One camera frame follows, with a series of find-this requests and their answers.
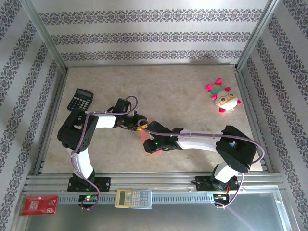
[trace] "cable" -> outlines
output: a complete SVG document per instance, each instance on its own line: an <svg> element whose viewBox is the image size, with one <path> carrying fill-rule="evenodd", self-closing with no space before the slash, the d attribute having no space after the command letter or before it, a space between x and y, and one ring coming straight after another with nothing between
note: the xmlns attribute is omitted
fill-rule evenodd
<svg viewBox="0 0 308 231"><path fill-rule="evenodd" d="M133 112L136 109L137 105L138 105L138 99L135 96L130 95L130 96L128 96L126 98L126 100L129 99L129 98L134 98L136 100L136 104L135 104L135 106L131 110L129 110L127 112L123 112L123 113L113 113L113 112L108 112L108 111L104 111L104 112L100 112L100 111L98 111L98 112L89 112L87 114L87 116L86 116L86 119L85 119L85 122L84 122L84 125L83 125L83 129L82 129L82 133L81 133L81 136L80 136L80 140L79 140L79 142L77 144L77 147L76 147L76 149L74 151L71 152L71 162L72 162L73 168L82 177L82 179L84 179L88 184L92 185L96 189L96 191L97 191L97 200L96 200L95 204L92 205L91 207L87 208L87 210L93 209L98 204L98 202L100 200L100 197L101 197L101 194L100 194L100 190L98 189L98 187L94 183L89 181L85 176L83 176L82 173L79 171L79 169L77 168L77 166L74 163L74 154L77 153L78 149L80 148L80 146L82 144L83 138L84 138L85 133L86 133L89 116L93 115L93 114L108 114L108 115L114 115L114 116L127 115L127 114Z"/></svg>
<svg viewBox="0 0 308 231"><path fill-rule="evenodd" d="M232 198L226 205L224 205L223 203L220 203L220 202L215 201L215 204L221 205L221 206L217 206L217 208L225 208L225 207L228 207L228 206L235 200L235 198L237 197L237 195L238 195L238 193L239 193L239 191L240 191L240 188L241 188L243 182L244 182L244 173L242 173L242 180L241 180L241 183L240 183L240 185L239 185L239 188L236 190L236 192L235 192L233 198Z"/></svg>
<svg viewBox="0 0 308 231"><path fill-rule="evenodd" d="M149 125L149 122L146 120L146 119L140 119L138 122L137 122L137 125L138 127L140 127L140 129L142 129L143 131L149 133L149 134L153 134L153 135L157 135L157 136L205 136L205 137L225 137L225 138L233 138L233 139L237 139L237 140L243 140L243 141L247 141L247 142L250 142L252 144L254 144L256 147L258 147L261 152L262 152L262 155L255 161L252 162L252 164L256 163L256 162L259 162L260 160L263 159L264 155L265 155L265 150L264 148L261 146L261 144L249 139L249 138L245 138L245 137L241 137L241 136L232 136L232 135L224 135L224 134L204 134L204 133L160 133L160 132L154 132L154 131L150 131L150 130L147 130L145 128L143 128L140 123L144 121L146 122L146 125Z"/></svg>
<svg viewBox="0 0 308 231"><path fill-rule="evenodd" d="M252 162L252 164L260 161L261 159L263 159L264 155L265 155L265 150L264 148L261 146L261 144L249 139L249 138L245 138L245 137L240 137L240 136L232 136L232 135L224 135L224 134L204 134L204 133L160 133L160 132L154 132L154 131L150 131L150 130L147 130L145 128L143 128L140 123L144 121L146 122L146 125L149 125L149 122L146 120L146 119L141 119L137 122L137 125L138 127L140 127L140 129L142 129L143 131L149 133L149 134L153 134L153 135L157 135L157 136L205 136L205 137L225 137L225 138L233 138L233 139L237 139L237 140L243 140L243 141L247 141L247 142L250 142L252 144L254 144L256 147L258 147L261 152L262 152L262 155L255 161ZM220 202L215 202L216 204L218 205L221 205L220 207L218 206L218 208L225 208L227 206L229 206L233 201L234 199L237 197L237 194L239 193L240 191L240 188L243 184L243 181L244 181L244 173L242 173L242 181L239 185L239 188L237 189L237 191L235 192L234 194L234 197L226 204L224 205L223 203L220 203Z"/></svg>

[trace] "toy eye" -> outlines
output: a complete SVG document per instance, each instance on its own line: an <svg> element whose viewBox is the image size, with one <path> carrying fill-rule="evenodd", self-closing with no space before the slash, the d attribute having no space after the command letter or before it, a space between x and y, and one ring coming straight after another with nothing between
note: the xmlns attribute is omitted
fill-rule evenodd
<svg viewBox="0 0 308 231"><path fill-rule="evenodd" d="M227 101L227 98L223 96L219 99L219 101L220 103L225 103Z"/></svg>

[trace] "black calculator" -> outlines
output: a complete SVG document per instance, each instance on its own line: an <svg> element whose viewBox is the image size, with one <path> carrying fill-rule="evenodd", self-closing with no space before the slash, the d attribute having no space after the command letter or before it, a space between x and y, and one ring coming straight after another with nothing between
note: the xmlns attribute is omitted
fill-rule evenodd
<svg viewBox="0 0 308 231"><path fill-rule="evenodd" d="M74 97L67 106L67 109L73 111L75 108L87 110L92 103L94 94L87 90L77 88Z"/></svg>

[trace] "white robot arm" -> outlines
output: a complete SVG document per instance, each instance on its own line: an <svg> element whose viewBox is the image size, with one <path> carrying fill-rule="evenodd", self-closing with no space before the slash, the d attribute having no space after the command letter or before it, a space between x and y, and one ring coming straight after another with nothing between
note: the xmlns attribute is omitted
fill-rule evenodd
<svg viewBox="0 0 308 231"><path fill-rule="evenodd" d="M113 107L113 112L126 112L128 103L130 102L127 100L119 99L116 106ZM147 124L146 118L138 114L134 116L94 114L88 115L88 121L85 123L87 112L75 109L58 133L58 140L62 142L63 147L71 155L74 155L72 162L77 171L75 170L73 175L78 179L80 178L78 181L85 184L87 183L82 176L94 181L95 172L90 163L88 146L95 129L122 127L137 130L138 126ZM82 141L80 141L84 124L86 124L86 132L82 137ZM211 177L212 184L217 189L223 189L237 173L249 172L257 149L251 142L236 139L238 137L249 140L248 137L232 126L226 126L223 131L219 132L195 132L183 128L174 128L171 131L153 121L148 125L147 132L150 132L151 138L146 140L143 146L145 151L149 153L158 150L169 151L175 149L201 149L219 153L224 161L216 166Z"/></svg>

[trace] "white wall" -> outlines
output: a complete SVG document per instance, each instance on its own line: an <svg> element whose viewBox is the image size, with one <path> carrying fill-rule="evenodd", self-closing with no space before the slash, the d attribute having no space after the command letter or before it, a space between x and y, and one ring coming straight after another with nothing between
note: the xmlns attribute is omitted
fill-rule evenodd
<svg viewBox="0 0 308 231"><path fill-rule="evenodd" d="M10 230L62 73L20 2L0 0L0 231Z"/></svg>
<svg viewBox="0 0 308 231"><path fill-rule="evenodd" d="M267 152L301 230L308 230L307 2L279 3L243 69Z"/></svg>
<svg viewBox="0 0 308 231"><path fill-rule="evenodd" d="M236 64L267 0L34 0L68 66Z"/></svg>

